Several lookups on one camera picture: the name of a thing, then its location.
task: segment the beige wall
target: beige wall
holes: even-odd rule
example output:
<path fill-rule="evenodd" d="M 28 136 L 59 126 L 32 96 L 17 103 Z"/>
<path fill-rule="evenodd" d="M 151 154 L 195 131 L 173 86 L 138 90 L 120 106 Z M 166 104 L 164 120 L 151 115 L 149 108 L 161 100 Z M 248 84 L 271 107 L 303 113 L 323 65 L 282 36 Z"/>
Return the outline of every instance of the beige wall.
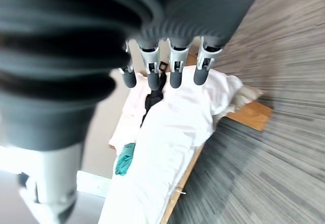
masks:
<path fill-rule="evenodd" d="M 115 151 L 109 148 L 108 142 L 114 133 L 129 93 L 118 70 L 114 70 L 111 76 L 116 82 L 116 88 L 111 96 L 97 106 L 88 131 L 83 160 L 84 171 L 108 178 L 112 178 L 116 157 Z"/>

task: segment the green cloth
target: green cloth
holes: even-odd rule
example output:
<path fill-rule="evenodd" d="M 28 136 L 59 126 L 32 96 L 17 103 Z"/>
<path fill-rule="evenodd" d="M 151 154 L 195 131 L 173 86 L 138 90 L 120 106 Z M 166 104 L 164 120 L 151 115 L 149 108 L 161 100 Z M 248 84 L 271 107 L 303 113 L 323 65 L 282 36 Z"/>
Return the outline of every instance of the green cloth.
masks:
<path fill-rule="evenodd" d="M 133 160 L 133 153 L 135 147 L 135 143 L 129 143 L 124 146 L 117 160 L 117 165 L 115 169 L 116 175 L 124 176 L 127 173 L 128 168 L 130 167 Z"/>

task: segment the gray carpet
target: gray carpet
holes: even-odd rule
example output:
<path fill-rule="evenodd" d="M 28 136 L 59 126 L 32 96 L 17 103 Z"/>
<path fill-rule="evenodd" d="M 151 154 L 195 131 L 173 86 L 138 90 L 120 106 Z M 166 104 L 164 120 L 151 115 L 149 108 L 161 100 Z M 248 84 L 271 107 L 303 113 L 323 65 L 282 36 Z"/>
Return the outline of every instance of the gray carpet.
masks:
<path fill-rule="evenodd" d="M 257 0 L 216 69 L 274 113 L 221 121 L 169 224 L 325 223 L 325 0 Z"/>

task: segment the black rubber fingertip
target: black rubber fingertip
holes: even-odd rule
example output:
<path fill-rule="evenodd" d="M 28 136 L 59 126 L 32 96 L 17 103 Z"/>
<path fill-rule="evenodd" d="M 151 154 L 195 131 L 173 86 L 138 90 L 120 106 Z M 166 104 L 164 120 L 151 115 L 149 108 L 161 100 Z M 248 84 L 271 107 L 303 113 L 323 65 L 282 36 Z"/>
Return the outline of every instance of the black rubber fingertip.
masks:
<path fill-rule="evenodd" d="M 206 69 L 199 70 L 198 68 L 195 69 L 194 73 L 194 83 L 196 85 L 202 85 L 207 81 L 209 71 Z"/>
<path fill-rule="evenodd" d="M 171 73 L 171 86 L 173 88 L 178 88 L 182 83 L 182 73 L 174 72 Z"/>
<path fill-rule="evenodd" d="M 156 91 L 159 89 L 160 81 L 159 81 L 159 73 L 150 73 L 147 74 L 148 84 L 151 90 Z"/>
<path fill-rule="evenodd" d="M 123 76 L 123 81 L 128 88 L 133 88 L 137 85 L 136 74 L 134 71 L 132 71 L 131 73 L 125 71 L 122 76 Z"/>

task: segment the white fabric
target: white fabric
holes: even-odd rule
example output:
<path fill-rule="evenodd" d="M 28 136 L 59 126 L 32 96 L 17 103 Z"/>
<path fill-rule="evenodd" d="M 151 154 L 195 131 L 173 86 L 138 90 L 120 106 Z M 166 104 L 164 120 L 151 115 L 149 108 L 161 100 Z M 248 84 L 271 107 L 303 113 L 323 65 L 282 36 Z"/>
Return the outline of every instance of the white fabric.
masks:
<path fill-rule="evenodd" d="M 184 68 L 178 89 L 167 74 L 164 99 L 150 109 L 141 129 L 150 89 L 147 78 L 137 77 L 110 141 L 118 155 L 136 142 L 133 162 L 125 176 L 113 175 L 99 224 L 158 224 L 195 149 L 214 132 L 213 115 L 224 112 L 242 88 L 237 77 L 214 70 L 197 86 L 194 71 L 195 66 Z"/>

